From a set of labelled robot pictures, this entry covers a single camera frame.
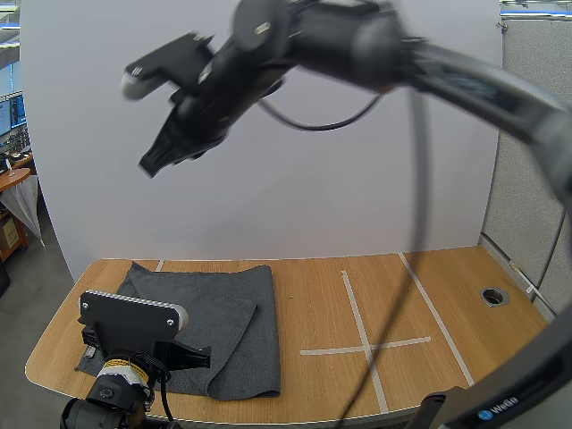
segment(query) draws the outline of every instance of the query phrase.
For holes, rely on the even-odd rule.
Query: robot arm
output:
[[[125,70],[127,98],[142,98],[168,80],[180,88],[171,97],[174,106],[164,127],[140,161],[151,176],[218,146],[254,103],[280,87],[286,72],[302,66],[379,94],[408,85],[507,131],[530,147],[552,191],[572,215],[570,107],[501,69],[410,36],[389,3],[242,0],[231,37],[216,53],[209,42],[190,33]],[[492,400],[535,406],[572,377],[571,320],[569,308],[515,359],[466,394],[428,398],[411,423],[497,427],[522,414],[522,408],[510,406],[502,418],[484,423],[479,406]],[[541,360],[535,355],[538,349],[545,355]],[[543,370],[557,368],[554,362],[560,369],[549,380]],[[531,385],[534,392],[526,387]],[[525,388],[528,396],[523,399],[517,389]]]

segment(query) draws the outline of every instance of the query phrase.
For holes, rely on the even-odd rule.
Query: white backdrop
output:
[[[237,0],[27,0],[21,61],[29,134],[55,232],[75,279],[102,257],[330,257],[406,250],[411,131],[406,93],[328,133],[283,128],[253,107],[196,162],[138,168],[172,88],[122,99],[126,64],[193,29],[227,38]],[[501,63],[497,0],[402,0],[408,28]],[[303,71],[272,96],[309,123],[352,115],[371,94]],[[436,100],[428,248],[475,245],[497,132]]]

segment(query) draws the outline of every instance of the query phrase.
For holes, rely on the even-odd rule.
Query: ceiling light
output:
[[[0,4],[0,12],[14,13],[18,8],[17,4]]]
[[[0,49],[4,49],[5,47],[17,47],[20,45],[20,42],[4,42],[0,43]]]
[[[0,29],[20,29],[20,24],[10,24],[10,23],[6,23],[6,24],[0,24]]]

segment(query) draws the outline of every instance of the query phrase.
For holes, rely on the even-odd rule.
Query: wooden tabletop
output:
[[[33,160],[34,160],[34,155],[32,155],[31,152],[29,153],[28,156],[22,155],[21,159],[12,164],[12,168],[20,168],[23,165],[26,165],[27,163]]]
[[[137,261],[163,272],[273,270],[280,335],[282,394],[273,399],[217,401],[169,393],[180,419],[216,423],[333,420],[366,370],[366,352],[386,316],[407,257],[341,257],[278,261]],[[87,289],[117,291],[131,261],[105,259],[81,276],[26,365],[29,380],[84,398],[95,378],[75,371],[85,346],[78,299]],[[425,252],[417,286],[391,331],[351,416],[414,407],[434,391],[467,387],[513,356],[546,325],[526,295],[481,247]],[[501,287],[504,307],[487,307],[479,291]],[[151,414],[164,416],[160,400]]]
[[[29,168],[19,168],[5,172],[0,176],[0,192],[22,183],[29,176]]]

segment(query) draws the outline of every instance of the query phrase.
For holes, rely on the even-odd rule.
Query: gray towel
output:
[[[173,371],[167,390],[244,400],[280,395],[280,351],[272,271],[261,265],[241,273],[154,273],[133,263],[120,295],[179,304],[189,326],[177,341],[211,346],[211,367]],[[99,352],[77,369],[97,375]]]

